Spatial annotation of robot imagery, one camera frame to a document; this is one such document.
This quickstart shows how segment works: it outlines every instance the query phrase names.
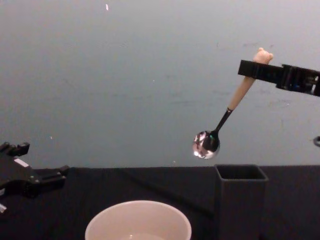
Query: bowl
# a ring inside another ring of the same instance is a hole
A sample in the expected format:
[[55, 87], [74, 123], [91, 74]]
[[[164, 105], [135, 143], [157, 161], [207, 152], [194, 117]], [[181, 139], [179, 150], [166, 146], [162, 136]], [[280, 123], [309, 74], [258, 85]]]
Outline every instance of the bowl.
[[168, 204], [137, 200], [113, 205], [88, 224], [85, 240], [190, 240], [187, 217]]

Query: bowl rim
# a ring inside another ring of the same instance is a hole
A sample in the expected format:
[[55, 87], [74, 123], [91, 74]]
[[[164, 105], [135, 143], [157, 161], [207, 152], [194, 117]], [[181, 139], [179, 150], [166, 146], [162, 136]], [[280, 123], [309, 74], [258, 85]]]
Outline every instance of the bowl rim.
[[105, 214], [106, 212], [115, 209], [115, 208], [119, 208], [122, 207], [124, 205], [130, 205], [130, 204], [154, 204], [154, 205], [159, 205], [162, 207], [166, 207], [169, 208], [171, 210], [173, 210], [175, 213], [177, 213], [180, 217], [182, 217], [184, 223], [186, 224], [187, 227], [187, 236], [185, 240], [190, 240], [191, 239], [191, 235], [192, 235], [192, 227], [190, 224], [189, 219], [187, 218], [187, 216], [180, 211], [179, 209], [175, 208], [174, 206], [171, 206], [169, 204], [163, 203], [163, 202], [159, 202], [159, 201], [151, 201], [151, 200], [132, 200], [132, 201], [125, 201], [125, 202], [121, 202], [121, 203], [117, 203], [115, 205], [112, 205], [110, 207], [107, 207], [106, 209], [102, 210], [101, 212], [99, 212], [97, 215], [95, 215], [89, 222], [89, 224], [87, 225], [86, 229], [85, 229], [85, 233], [84, 233], [84, 238], [85, 240], [89, 240], [89, 230], [91, 228], [91, 226], [97, 221], [97, 219], [99, 218], [99, 216]]

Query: spoon handle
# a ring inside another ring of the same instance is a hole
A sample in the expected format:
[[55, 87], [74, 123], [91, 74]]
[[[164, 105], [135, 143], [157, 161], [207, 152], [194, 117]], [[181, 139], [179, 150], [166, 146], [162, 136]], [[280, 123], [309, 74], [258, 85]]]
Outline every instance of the spoon handle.
[[[260, 64], [269, 64], [269, 62], [273, 59], [274, 55], [265, 51], [262, 47], [258, 49], [258, 52], [253, 58], [253, 61]], [[228, 105], [228, 109], [233, 111], [236, 109], [238, 104], [244, 98], [248, 90], [251, 88], [252, 84], [254, 84], [255, 79], [252, 77], [245, 76], [241, 85], [235, 91], [230, 104]]]

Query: table surface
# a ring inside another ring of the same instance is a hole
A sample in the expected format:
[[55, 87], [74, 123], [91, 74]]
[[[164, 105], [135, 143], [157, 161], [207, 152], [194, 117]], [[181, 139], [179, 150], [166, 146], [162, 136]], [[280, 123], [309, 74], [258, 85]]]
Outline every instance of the table surface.
[[[262, 166], [269, 177], [261, 240], [320, 239], [320, 166]], [[192, 240], [213, 239], [213, 167], [71, 168], [62, 189], [0, 198], [1, 240], [81, 240], [112, 205], [153, 200], [181, 210]]]

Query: black square cup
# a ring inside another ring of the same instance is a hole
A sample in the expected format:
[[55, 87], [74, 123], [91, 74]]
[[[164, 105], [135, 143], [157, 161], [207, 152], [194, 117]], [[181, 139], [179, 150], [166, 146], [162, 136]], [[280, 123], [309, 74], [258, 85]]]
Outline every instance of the black square cup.
[[214, 169], [214, 240], [258, 240], [268, 177], [254, 164]]

